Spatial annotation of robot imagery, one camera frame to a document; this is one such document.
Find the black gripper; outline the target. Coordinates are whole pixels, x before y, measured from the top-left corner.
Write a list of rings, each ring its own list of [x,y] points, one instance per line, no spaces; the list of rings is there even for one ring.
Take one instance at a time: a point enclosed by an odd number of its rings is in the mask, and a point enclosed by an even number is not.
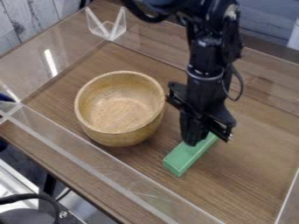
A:
[[[221,140],[230,140],[237,119],[226,107],[234,66],[202,73],[187,67],[187,83],[169,82],[167,101],[181,111],[182,140],[195,146],[213,133]]]

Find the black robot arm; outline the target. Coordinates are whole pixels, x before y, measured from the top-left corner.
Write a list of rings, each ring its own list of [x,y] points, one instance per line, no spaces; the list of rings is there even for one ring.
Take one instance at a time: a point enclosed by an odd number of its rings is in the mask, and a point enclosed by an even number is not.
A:
[[[135,0],[121,0],[131,13],[151,24],[175,16],[186,28],[191,51],[187,82],[169,83],[169,102],[181,110],[182,140],[197,145],[213,133],[229,141],[237,120],[226,108],[233,80],[242,80],[234,62],[242,57],[238,0],[145,0],[147,15]]]

